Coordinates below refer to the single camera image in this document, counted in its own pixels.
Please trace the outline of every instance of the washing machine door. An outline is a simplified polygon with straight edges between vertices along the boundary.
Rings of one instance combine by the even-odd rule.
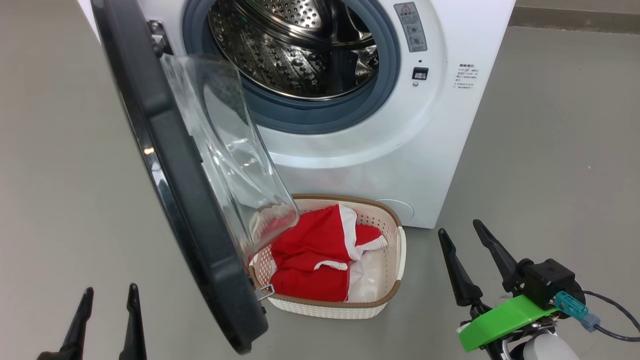
[[[248,267],[298,212],[227,61],[163,55],[136,0],[92,0],[125,111],[204,299],[239,353],[268,329]]]

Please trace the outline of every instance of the white plastic basket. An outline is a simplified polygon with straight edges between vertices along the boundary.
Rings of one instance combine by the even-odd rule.
[[[292,313],[298,313],[320,318],[334,319],[367,319],[376,316],[387,305],[400,287],[400,280],[404,272],[406,259],[406,238],[400,219],[388,206],[373,200],[358,199],[336,195],[301,194],[293,195],[301,213],[327,208],[342,204],[358,214],[358,224],[377,227],[387,239],[388,245],[375,250],[371,261],[374,264],[364,264],[379,268],[382,272],[380,280],[374,284],[378,299],[370,302],[324,302],[299,299],[276,293],[269,297],[269,301],[277,308]],[[275,272],[275,263],[271,256],[271,246],[260,251],[252,260],[250,272],[256,287],[261,288],[269,284]]]

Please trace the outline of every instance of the red and white clothing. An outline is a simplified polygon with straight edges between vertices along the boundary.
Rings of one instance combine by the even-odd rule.
[[[302,214],[271,246],[276,293],[301,299],[341,302],[362,276],[357,262],[367,250],[387,246],[375,227],[356,225],[358,215],[343,205]]]

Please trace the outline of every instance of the front-load washer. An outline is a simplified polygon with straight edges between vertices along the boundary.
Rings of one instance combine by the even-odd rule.
[[[514,0],[138,2],[165,52],[239,69],[291,193],[380,200],[432,228]]]
[[[244,353],[277,290],[250,262],[296,223],[291,192],[435,225],[513,1],[81,4],[184,259]]]

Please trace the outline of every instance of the gray wall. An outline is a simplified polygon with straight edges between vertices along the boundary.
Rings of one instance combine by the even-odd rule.
[[[518,6],[640,14],[640,0],[517,0]]]

